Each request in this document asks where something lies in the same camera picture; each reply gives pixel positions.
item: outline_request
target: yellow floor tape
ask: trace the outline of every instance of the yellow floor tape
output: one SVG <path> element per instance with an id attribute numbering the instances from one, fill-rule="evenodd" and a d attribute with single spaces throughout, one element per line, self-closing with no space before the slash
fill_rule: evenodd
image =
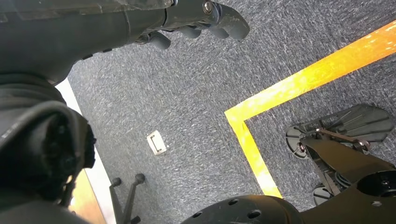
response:
<path id="1" fill-rule="evenodd" d="M 332 53 L 225 112 L 265 195 L 282 197 L 245 120 L 396 52 L 396 21 Z"/>

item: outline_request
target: black mechanical part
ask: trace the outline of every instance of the black mechanical part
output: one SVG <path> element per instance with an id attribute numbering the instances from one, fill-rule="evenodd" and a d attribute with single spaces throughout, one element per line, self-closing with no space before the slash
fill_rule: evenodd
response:
<path id="1" fill-rule="evenodd" d="M 122 181 L 119 177 L 114 178 L 112 184 L 109 187 L 110 195 L 113 202 L 115 219 L 118 224 L 138 224 L 141 220 L 139 216 L 136 216 L 131 219 L 132 208 L 134 205 L 134 197 L 136 194 L 136 187 L 139 184 L 144 183 L 146 177 L 143 174 L 137 174 L 135 176 L 135 181 L 132 183 L 131 188 L 129 190 L 127 204 L 125 205 L 124 211 L 121 209 L 120 201 L 118 200 L 117 194 L 115 193 L 115 187 L 118 187 L 122 184 Z"/>
<path id="2" fill-rule="evenodd" d="M 202 29 L 223 29 L 235 39 L 250 31 L 237 11 L 211 1 L 25 2 L 0 2 L 0 33 L 7 34 L 0 35 L 0 74 L 32 74 L 51 84 L 64 80 L 76 61 L 106 49 L 134 42 L 168 48 L 170 40 L 158 30 L 196 29 L 188 34 L 192 36 Z M 149 10 L 136 7 L 141 4 Z"/>
<path id="3" fill-rule="evenodd" d="M 332 197 L 334 197 L 334 195 L 332 195 L 323 184 L 316 186 L 313 190 L 313 201 L 316 206 L 326 202 Z"/>
<path id="4" fill-rule="evenodd" d="M 393 130 L 394 123 L 389 114 L 378 107 L 370 105 L 356 105 L 350 109 L 334 113 L 307 123 L 291 126 L 286 131 L 286 142 L 290 151 L 299 159 L 307 159 L 307 153 L 300 139 L 306 135 L 315 136 L 315 131 L 330 131 L 350 137 L 355 140 L 364 140 L 369 145 L 381 143 Z M 337 139 L 338 142 L 350 145 L 350 139 Z"/>
<path id="5" fill-rule="evenodd" d="M 239 196 L 213 204 L 182 224 L 303 224 L 298 211 L 287 201 L 263 195 Z"/>
<path id="6" fill-rule="evenodd" d="M 46 80 L 25 74 L 0 75 L 0 117 L 0 188 L 67 206 L 78 173 L 95 161 L 87 121 Z"/>

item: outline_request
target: screw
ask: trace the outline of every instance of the screw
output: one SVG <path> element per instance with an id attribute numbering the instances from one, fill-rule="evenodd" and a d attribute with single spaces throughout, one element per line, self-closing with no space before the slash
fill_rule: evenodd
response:
<path id="1" fill-rule="evenodd" d="M 204 13 L 207 15 L 212 14 L 213 4 L 210 1 L 204 1 Z"/>
<path id="2" fill-rule="evenodd" d="M 390 182 L 389 181 L 381 181 L 381 184 L 383 186 L 388 186 L 390 184 Z"/>

